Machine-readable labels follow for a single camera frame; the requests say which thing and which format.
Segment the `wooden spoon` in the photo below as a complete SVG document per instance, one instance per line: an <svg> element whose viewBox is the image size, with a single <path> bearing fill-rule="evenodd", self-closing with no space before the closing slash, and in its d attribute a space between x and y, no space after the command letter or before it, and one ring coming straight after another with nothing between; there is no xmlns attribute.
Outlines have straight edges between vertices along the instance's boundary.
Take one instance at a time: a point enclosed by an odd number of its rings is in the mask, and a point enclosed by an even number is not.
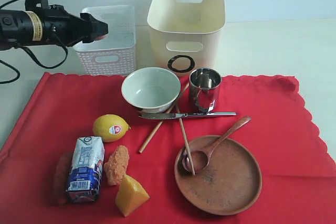
<svg viewBox="0 0 336 224"><path fill-rule="evenodd" d="M209 164L212 152L224 139L226 139L228 136L234 133L237 129L239 129L246 123L248 123L250 120L251 118L249 116L245 116L241 118L238 122L232 125L232 127L229 128L229 130L223 136L221 136L219 139L217 139L214 143L212 143L209 146L204 146L202 148L193 150L192 143L191 143L190 144L191 158L193 160L195 173L199 173ZM192 171L191 164L190 164L187 154L185 154L183 157L182 165L184 169L186 169L188 172Z"/></svg>

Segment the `clay plate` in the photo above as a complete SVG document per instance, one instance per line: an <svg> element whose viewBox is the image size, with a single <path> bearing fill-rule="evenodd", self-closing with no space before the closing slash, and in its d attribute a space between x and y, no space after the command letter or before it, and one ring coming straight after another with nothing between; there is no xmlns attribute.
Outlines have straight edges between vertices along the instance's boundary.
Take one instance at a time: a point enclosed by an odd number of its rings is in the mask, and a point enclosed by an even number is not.
<svg viewBox="0 0 336 224"><path fill-rule="evenodd" d="M198 137L191 142L204 146L220 136ZM175 161L175 179L184 197L199 209L215 215L234 215L252 206L262 185L256 159L241 144L227 138L214 150L209 165L192 176L182 166L180 150Z"/></svg>

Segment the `cheese wedge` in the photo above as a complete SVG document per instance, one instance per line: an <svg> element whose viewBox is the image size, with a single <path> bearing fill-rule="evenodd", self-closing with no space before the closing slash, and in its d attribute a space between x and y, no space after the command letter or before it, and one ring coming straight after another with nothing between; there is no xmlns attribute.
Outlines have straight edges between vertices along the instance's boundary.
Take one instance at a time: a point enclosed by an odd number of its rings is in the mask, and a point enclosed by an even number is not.
<svg viewBox="0 0 336 224"><path fill-rule="evenodd" d="M115 198L116 206L126 217L149 199L149 195L134 178L124 175Z"/></svg>

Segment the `knife blade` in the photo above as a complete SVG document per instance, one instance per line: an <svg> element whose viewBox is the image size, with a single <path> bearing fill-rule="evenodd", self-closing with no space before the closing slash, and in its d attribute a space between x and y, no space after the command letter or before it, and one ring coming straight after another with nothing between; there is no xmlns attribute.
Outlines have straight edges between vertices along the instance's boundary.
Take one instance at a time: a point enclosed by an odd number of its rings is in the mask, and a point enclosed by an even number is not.
<svg viewBox="0 0 336 224"><path fill-rule="evenodd" d="M167 120L179 118L202 118L211 116L235 116L236 112L205 112L205 113L142 113L139 117L152 120Z"/></svg>

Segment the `lemon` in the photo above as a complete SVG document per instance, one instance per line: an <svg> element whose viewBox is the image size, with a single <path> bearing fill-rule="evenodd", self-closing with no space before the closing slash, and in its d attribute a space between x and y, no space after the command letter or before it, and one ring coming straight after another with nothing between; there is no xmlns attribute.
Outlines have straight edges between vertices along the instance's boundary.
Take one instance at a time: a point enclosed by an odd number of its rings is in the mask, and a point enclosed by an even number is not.
<svg viewBox="0 0 336 224"><path fill-rule="evenodd" d="M118 115L102 115L93 123L92 131L100 136L104 142L114 142L122 138L130 129L127 122Z"/></svg>

